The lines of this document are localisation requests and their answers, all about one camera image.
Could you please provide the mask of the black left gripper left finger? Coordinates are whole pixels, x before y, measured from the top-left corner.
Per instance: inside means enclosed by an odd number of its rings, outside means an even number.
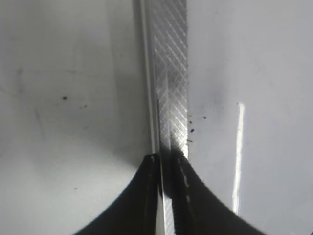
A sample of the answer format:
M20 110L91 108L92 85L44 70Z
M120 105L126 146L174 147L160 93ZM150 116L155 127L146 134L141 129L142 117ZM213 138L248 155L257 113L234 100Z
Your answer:
M131 182L78 235L154 235L158 209L160 159L146 155Z

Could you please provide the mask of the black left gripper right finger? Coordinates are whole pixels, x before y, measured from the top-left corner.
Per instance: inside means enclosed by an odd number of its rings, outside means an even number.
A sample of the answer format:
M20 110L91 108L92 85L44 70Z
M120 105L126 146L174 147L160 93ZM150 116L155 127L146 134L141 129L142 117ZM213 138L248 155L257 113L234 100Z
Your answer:
M171 152L172 205L178 235L262 235L224 205L180 151Z

